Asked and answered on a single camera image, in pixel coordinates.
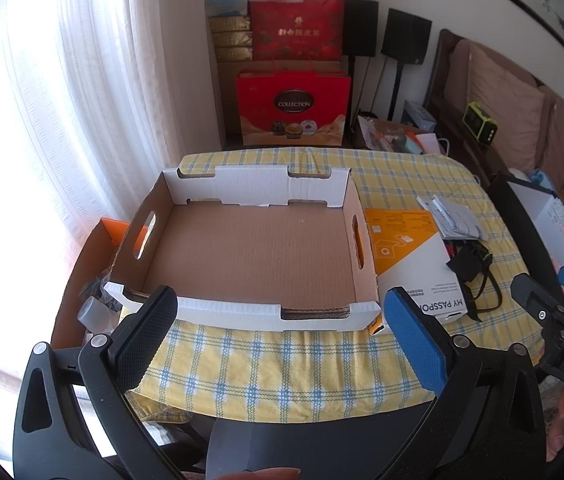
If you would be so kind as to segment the person's right hand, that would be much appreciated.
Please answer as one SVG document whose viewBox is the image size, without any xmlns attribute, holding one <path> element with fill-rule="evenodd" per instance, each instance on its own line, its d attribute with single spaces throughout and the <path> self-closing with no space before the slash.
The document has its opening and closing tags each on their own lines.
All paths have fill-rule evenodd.
<svg viewBox="0 0 564 480">
<path fill-rule="evenodd" d="M 546 425 L 546 456 L 552 462 L 564 448 L 564 384 L 555 382 L 541 393 Z"/>
</svg>

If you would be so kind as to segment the person's left hand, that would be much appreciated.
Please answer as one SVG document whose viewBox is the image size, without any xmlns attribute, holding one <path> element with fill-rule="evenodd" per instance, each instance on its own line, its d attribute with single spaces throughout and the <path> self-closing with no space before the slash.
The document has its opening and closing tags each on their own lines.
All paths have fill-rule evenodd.
<svg viewBox="0 0 564 480">
<path fill-rule="evenodd" d="M 223 474 L 216 480 L 298 480 L 300 470 L 292 467 L 266 468 L 254 471 L 239 471 Z"/>
</svg>

